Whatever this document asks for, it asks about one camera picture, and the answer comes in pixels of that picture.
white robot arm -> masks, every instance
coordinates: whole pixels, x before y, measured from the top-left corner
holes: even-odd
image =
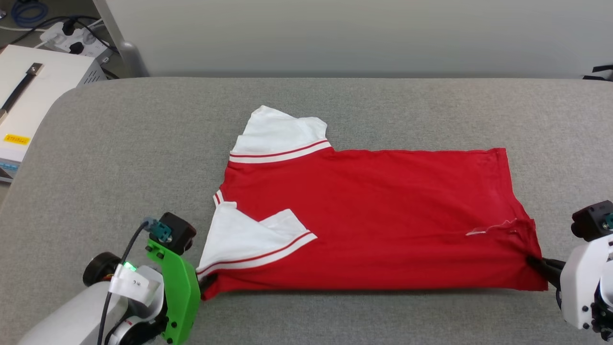
[[[88,265],[88,269],[98,265],[105,258],[115,257],[111,253],[98,255]],[[130,300],[113,294],[106,316],[104,337],[108,345],[143,344],[154,338],[163,328],[157,329],[155,318],[160,315],[164,304],[164,282],[162,275],[153,268],[141,266],[136,272],[149,281],[159,282],[151,304]],[[18,345],[92,345],[96,343],[100,327],[100,315],[104,300],[109,291],[109,281],[98,281],[61,306],[51,315],[32,328],[17,343]],[[142,325],[151,328],[143,332]]]
[[[613,203],[603,201],[573,214],[575,236],[588,241],[567,262],[528,258],[556,289],[562,316],[578,329],[613,338]]]

white sleeve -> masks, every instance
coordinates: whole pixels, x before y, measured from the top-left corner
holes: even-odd
[[[200,265],[202,278],[219,269],[243,269],[280,260],[317,236],[285,209],[261,222],[222,202],[215,209]]]
[[[326,140],[327,125],[316,117],[295,118],[267,106],[251,114],[230,154],[286,152]]]

white label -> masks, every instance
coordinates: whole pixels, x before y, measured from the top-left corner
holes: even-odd
[[[149,281],[140,274],[123,265],[117,265],[115,275],[111,278],[109,292],[128,297],[149,306],[155,296],[159,282]]]

green led light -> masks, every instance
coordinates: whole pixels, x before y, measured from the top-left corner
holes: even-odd
[[[136,271],[136,266],[132,265],[131,263],[129,263],[129,262],[127,262],[127,261],[126,261],[126,263],[124,263],[124,264],[123,264],[123,266],[124,266],[125,268],[129,268],[129,269],[131,269],[132,271]]]

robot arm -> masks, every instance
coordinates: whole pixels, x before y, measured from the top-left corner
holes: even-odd
[[[564,319],[578,329],[613,338],[613,203],[603,201],[573,214],[573,234],[588,241],[567,262],[528,258],[528,264],[556,288]]]
[[[150,233],[145,250],[162,274],[149,266],[136,268],[122,263],[112,253],[102,253],[83,273],[88,288],[38,323],[18,345],[95,345],[105,298],[113,290],[109,280],[119,279],[116,273],[123,269],[134,271],[141,284],[156,288],[146,304],[120,293],[111,294],[102,343],[141,345],[161,335],[169,344],[183,344],[196,318],[200,288],[194,267],[180,255],[191,247],[196,231],[169,212],[159,221],[145,221],[144,230]]]

